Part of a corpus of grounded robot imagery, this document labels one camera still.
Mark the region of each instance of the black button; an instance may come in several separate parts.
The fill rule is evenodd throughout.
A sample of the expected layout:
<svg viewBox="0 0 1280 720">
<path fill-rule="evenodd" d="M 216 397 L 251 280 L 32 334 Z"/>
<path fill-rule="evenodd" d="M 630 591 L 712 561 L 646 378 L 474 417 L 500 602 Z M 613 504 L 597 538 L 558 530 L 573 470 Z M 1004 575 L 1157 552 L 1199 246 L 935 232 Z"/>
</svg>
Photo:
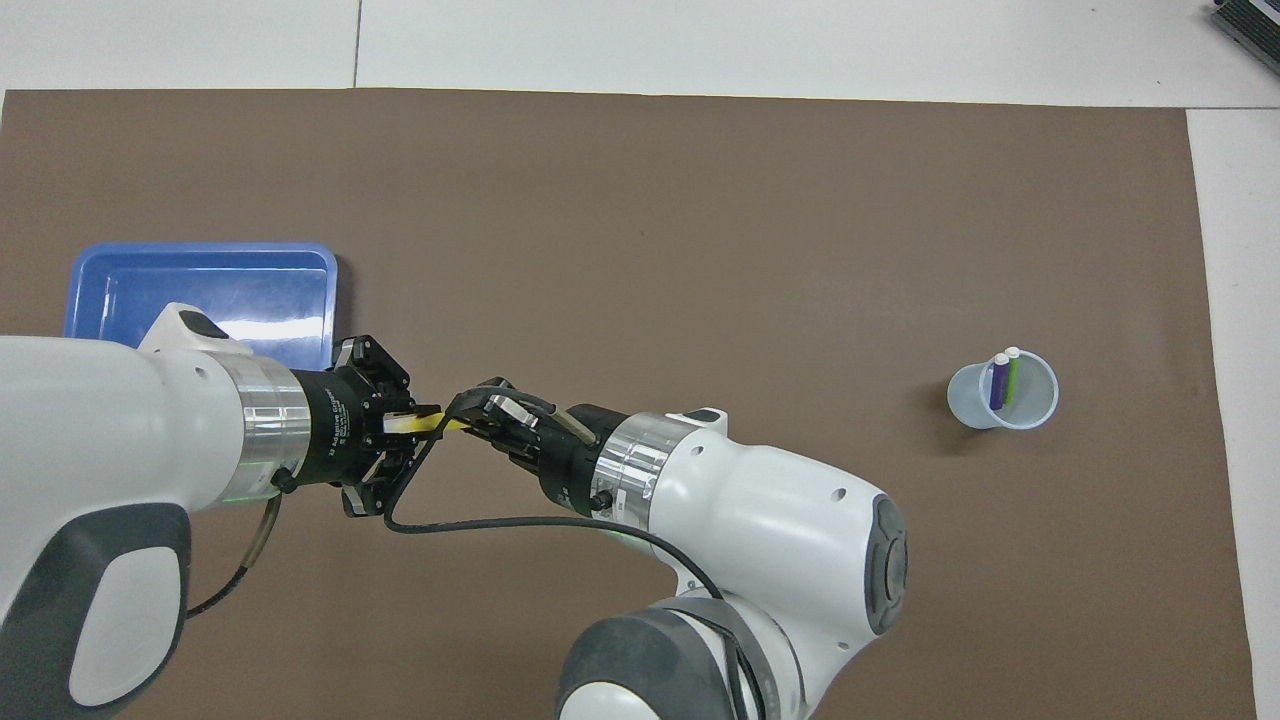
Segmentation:
<svg viewBox="0 0 1280 720">
<path fill-rule="evenodd" d="M 703 407 L 701 410 L 685 413 L 685 418 L 689 418 L 695 423 L 714 423 L 716 420 L 719 420 L 719 413 Z"/>
<path fill-rule="evenodd" d="M 219 328 L 206 315 L 195 310 L 178 310 L 178 316 L 182 318 L 182 324 L 187 325 L 187 329 L 196 334 L 214 340 L 230 340 L 230 336 L 224 333 L 223 328 Z"/>
</svg>

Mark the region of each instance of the brown paper surface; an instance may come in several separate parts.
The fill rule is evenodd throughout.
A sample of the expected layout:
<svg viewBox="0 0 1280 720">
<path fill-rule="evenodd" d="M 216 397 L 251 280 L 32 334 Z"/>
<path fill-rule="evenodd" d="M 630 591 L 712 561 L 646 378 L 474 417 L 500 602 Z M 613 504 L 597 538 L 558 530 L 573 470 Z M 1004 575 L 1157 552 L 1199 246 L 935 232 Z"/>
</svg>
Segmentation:
<svg viewBox="0 0 1280 720">
<path fill-rule="evenodd" d="M 92 243 L 239 240 L 333 249 L 339 332 L 422 402 L 503 374 L 712 405 L 890 492 L 906 609 L 818 717 L 1253 716 L 1179 110 L 9 92 L 0 332 L 59 333 Z M 964 428 L 947 379 L 1010 343 L 1052 363 L 1057 415 Z M 556 511 L 470 438 L 402 509 Z M 195 518 L 193 602 L 256 516 Z M 672 582 L 599 533 L 397 537 L 303 488 L 125 716 L 545 717 L 577 634 Z"/>
</svg>

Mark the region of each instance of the clear plastic cup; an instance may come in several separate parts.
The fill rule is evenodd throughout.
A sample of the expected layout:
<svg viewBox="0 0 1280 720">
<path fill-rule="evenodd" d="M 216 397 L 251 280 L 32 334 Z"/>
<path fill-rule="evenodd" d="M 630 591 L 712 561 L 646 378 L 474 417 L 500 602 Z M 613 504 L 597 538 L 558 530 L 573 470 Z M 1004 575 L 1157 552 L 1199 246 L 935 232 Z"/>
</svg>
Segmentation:
<svg viewBox="0 0 1280 720">
<path fill-rule="evenodd" d="M 1029 430 L 1044 424 L 1057 410 L 1057 375 L 1039 355 L 1021 351 L 1014 397 L 1000 410 L 989 405 L 991 366 L 989 360 L 965 365 L 947 384 L 947 405 L 961 423 L 979 430 Z"/>
</svg>

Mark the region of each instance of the plastic tray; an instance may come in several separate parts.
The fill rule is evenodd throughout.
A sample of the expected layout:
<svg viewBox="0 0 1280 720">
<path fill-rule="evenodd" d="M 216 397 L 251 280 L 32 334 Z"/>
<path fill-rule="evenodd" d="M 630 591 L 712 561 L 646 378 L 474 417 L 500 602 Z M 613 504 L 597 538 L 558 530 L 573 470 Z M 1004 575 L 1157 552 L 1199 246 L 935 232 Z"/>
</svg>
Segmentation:
<svg viewBox="0 0 1280 720">
<path fill-rule="evenodd" d="M 288 368 L 333 356 L 338 261 L 314 242 L 119 242 L 76 260 L 67 337 L 137 347 L 169 302 L 204 310 L 227 334 Z"/>
</svg>

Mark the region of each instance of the white tabletop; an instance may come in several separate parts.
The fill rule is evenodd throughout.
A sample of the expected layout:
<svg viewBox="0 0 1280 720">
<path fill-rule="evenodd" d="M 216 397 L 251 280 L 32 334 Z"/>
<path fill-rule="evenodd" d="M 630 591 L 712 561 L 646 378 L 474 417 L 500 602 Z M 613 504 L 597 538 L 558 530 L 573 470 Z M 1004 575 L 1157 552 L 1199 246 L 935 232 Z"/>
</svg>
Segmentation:
<svg viewBox="0 0 1280 720">
<path fill-rule="evenodd" d="M 1188 111 L 1258 716 L 1280 719 L 1280 77 L 1207 1 L 0 0 L 0 90 L 468 87 Z"/>
</svg>

